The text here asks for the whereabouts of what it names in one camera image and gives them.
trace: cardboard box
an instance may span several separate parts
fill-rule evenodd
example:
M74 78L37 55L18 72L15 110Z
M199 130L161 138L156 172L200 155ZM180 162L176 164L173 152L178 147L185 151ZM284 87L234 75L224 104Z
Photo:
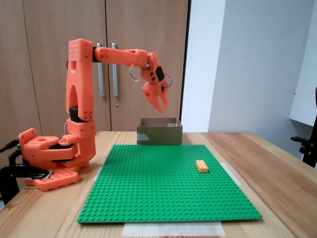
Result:
M138 145L181 145L183 125L177 118L141 118Z

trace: metal handle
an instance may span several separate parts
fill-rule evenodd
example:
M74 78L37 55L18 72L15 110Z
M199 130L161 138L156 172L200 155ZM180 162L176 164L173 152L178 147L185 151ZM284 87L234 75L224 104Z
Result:
M104 94L104 77L103 77L103 64L98 63L98 74L99 74L99 94L103 98Z
M115 43L112 44L112 48L116 49L117 45ZM112 72L113 72L113 95L118 97L118 81L117 81L117 64L112 64Z

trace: white wall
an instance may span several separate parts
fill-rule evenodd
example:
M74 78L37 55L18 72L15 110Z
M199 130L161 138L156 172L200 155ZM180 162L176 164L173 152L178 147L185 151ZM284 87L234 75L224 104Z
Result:
M225 0L193 0L181 121L184 132L207 132Z
M311 26L306 43L304 60L299 76L290 118L307 125L314 125L317 108L317 2L314 3Z
M289 113L313 0L227 0L209 131L254 132L300 157Z

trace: wooden cabinet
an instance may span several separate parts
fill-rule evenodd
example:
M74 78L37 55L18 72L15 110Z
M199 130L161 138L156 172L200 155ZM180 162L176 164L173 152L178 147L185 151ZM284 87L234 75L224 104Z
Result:
M63 135L66 113L68 41L83 38L106 45L103 0L24 2L34 88L43 135ZM97 130L109 131L108 67L103 65L105 96L99 96L98 67L93 65Z
M95 120L99 131L136 130L141 117L179 117L187 0L32 0L1 2L1 144L34 127L63 135L68 41L83 38L119 49L157 52L173 80L169 108L161 115L144 98L144 80L118 65L119 96L113 96L112 65L103 64L105 96L93 65Z
M0 7L0 147L19 133L35 128L41 134L26 39L22 1L2 0ZM8 155L0 154L0 169Z
M173 80L168 89L168 110L159 113L145 98L145 81L130 78L125 65L117 66L118 97L113 94L109 66L111 127L113 131L134 131L141 117L179 117L185 35L186 0L106 0L108 46L156 52L164 73ZM138 77L138 69L133 71Z

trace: wooden table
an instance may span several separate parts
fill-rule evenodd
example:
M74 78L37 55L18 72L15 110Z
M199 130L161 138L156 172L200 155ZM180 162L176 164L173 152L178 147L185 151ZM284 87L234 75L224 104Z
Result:
M123 224L80 225L77 217L93 178L114 144L135 144L135 132L99 132L97 154L80 181L41 192L22 190L0 212L0 237L115 238ZM226 238L317 237L317 172L251 133L184 133L183 144L205 144L242 182L263 215L259 221L223 222Z

